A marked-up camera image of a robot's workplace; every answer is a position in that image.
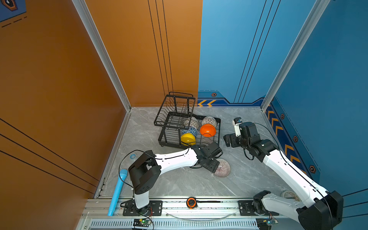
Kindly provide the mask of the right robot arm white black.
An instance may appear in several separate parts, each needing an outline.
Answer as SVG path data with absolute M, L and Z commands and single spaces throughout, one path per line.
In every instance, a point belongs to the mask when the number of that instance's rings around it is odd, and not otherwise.
M 309 178 L 295 166 L 271 140 L 263 140 L 256 124 L 243 122 L 240 117 L 232 121 L 235 132 L 224 136 L 228 147 L 241 147 L 248 160 L 258 159 L 271 168 L 296 193 L 299 201 L 262 191 L 253 198 L 257 214 L 275 212 L 298 222 L 305 230 L 332 230 L 343 220 L 343 197 Z

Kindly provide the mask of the yellow bowl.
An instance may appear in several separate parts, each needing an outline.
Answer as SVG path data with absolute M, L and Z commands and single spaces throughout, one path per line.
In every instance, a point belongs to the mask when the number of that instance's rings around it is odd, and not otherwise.
M 191 133 L 185 133 L 180 138 L 181 144 L 184 146 L 196 145 L 196 137 Z

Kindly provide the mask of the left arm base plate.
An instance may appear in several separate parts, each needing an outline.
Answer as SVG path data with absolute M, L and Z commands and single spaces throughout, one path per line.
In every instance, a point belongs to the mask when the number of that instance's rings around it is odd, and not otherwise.
M 161 216 L 163 202 L 161 200 L 150 200 L 149 204 L 141 209 L 136 207 L 135 201 L 130 199 L 122 202 L 120 207 L 123 209 L 123 216 Z

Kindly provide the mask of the brown floral patterned bowl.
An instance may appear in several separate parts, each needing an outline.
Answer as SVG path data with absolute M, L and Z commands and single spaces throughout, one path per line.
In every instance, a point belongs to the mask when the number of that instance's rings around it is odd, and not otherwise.
M 196 129 L 199 128 L 199 122 L 195 117 L 188 117 L 183 122 L 185 127 L 195 127 Z

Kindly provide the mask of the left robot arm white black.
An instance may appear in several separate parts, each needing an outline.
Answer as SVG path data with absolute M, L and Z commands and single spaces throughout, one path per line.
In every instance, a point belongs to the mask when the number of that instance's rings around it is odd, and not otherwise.
M 154 154 L 151 150 L 144 152 L 128 168 L 134 191 L 134 202 L 137 210 L 149 205 L 149 191 L 157 179 L 164 173 L 197 164 L 215 173 L 222 155 L 222 149 L 215 142 L 205 145 L 194 145 L 182 151 L 168 154 Z

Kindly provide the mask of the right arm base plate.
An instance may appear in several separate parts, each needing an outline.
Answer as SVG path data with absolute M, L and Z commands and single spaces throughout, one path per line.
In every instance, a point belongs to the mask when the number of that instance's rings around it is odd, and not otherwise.
M 257 211 L 253 205 L 253 200 L 239 200 L 238 207 L 241 216 L 279 216 L 276 212 L 260 210 Z

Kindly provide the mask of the blue triangle patterned bowl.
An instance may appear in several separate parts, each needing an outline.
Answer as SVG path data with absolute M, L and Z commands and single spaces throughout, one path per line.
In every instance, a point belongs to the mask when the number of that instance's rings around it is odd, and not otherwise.
M 192 134 L 194 137 L 196 137 L 198 135 L 197 129 L 193 126 L 192 127 L 190 126 L 189 129 L 182 129 L 181 130 L 181 135 L 184 135 L 184 134 L 187 134 L 187 133 Z

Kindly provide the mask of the orange bowl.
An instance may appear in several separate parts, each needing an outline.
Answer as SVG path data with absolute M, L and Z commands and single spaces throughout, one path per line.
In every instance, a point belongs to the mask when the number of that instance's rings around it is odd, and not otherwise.
M 200 128 L 200 133 L 204 137 L 213 137 L 216 135 L 216 128 L 212 124 L 204 124 Z

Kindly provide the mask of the pink striped bowl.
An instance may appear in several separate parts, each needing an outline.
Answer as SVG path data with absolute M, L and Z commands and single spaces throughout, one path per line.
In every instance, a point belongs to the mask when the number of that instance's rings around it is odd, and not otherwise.
M 219 165 L 214 175 L 221 178 L 227 177 L 231 173 L 230 164 L 224 159 L 217 159 L 217 161 L 219 162 Z

